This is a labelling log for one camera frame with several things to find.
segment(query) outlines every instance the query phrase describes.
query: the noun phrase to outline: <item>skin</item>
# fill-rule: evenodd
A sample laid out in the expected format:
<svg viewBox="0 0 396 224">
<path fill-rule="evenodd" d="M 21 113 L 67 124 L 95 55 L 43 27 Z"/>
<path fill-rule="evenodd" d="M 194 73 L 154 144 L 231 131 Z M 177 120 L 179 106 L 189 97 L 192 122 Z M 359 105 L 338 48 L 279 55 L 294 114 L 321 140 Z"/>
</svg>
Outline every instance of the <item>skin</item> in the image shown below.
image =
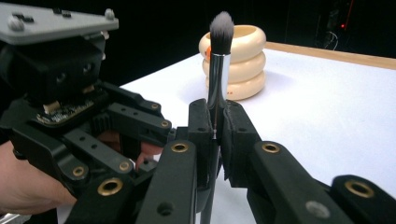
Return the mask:
<svg viewBox="0 0 396 224">
<path fill-rule="evenodd" d="M 120 136 L 105 132 L 98 139 L 120 151 Z M 142 153 L 136 168 L 145 159 L 162 152 L 161 147 L 142 143 Z M 0 146 L 0 214 L 33 215 L 43 213 L 60 205 L 73 205 L 77 200 L 56 179 L 41 172 L 28 161 L 17 160 L 11 142 Z"/>
</svg>

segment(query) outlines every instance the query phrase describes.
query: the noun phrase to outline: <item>silver ferrule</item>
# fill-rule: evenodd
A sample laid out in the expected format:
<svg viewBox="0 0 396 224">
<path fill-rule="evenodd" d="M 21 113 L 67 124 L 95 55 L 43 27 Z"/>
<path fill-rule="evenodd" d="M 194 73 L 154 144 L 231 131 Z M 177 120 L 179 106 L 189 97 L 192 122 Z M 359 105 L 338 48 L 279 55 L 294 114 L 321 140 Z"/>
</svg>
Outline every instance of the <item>silver ferrule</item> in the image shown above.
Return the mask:
<svg viewBox="0 0 396 224">
<path fill-rule="evenodd" d="M 210 119 L 215 132 L 219 136 L 219 129 L 222 129 L 223 110 L 226 106 L 228 74 L 230 70 L 231 54 L 210 55 L 209 66 L 209 94 L 207 107 L 210 112 Z"/>
</svg>

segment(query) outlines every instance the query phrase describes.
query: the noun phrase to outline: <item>white table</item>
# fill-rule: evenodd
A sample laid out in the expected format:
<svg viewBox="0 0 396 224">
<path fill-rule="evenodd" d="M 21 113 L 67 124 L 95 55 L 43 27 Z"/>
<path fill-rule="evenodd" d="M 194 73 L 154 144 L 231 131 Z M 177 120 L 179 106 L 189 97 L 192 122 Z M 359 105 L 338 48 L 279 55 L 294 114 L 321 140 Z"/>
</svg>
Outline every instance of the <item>white table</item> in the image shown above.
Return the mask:
<svg viewBox="0 0 396 224">
<path fill-rule="evenodd" d="M 396 70 L 264 49 L 265 88 L 239 101 L 262 140 L 285 146 L 315 179 L 359 175 L 396 197 Z M 187 126 L 189 103 L 206 98 L 202 56 L 121 86 Z M 212 223 L 255 223 L 246 191 L 217 180 Z"/>
</svg>

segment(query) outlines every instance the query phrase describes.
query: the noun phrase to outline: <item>brush handle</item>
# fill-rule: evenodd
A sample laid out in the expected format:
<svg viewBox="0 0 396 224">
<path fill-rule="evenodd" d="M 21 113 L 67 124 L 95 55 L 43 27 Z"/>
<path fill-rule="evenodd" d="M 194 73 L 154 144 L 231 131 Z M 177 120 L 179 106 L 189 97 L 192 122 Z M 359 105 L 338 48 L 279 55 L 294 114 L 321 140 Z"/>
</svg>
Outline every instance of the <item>brush handle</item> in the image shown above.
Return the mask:
<svg viewBox="0 0 396 224">
<path fill-rule="evenodd" d="M 231 54 L 219 55 L 212 53 L 209 68 L 209 94 L 207 107 L 215 133 L 214 138 L 220 139 L 224 121 L 223 110 L 226 106 L 228 74 Z"/>
</svg>

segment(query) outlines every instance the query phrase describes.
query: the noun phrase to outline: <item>makeup brush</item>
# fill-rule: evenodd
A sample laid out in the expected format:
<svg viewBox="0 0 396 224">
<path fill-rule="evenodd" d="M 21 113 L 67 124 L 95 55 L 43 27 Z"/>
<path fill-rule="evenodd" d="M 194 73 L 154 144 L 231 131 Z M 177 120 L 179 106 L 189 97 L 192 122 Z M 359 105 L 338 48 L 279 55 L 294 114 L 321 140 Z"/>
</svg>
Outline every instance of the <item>makeup brush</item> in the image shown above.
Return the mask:
<svg viewBox="0 0 396 224">
<path fill-rule="evenodd" d="M 214 139 L 221 139 L 223 111 L 226 106 L 228 74 L 233 42 L 233 20 L 222 11 L 210 24 L 209 94 L 207 106 L 214 130 Z"/>
</svg>

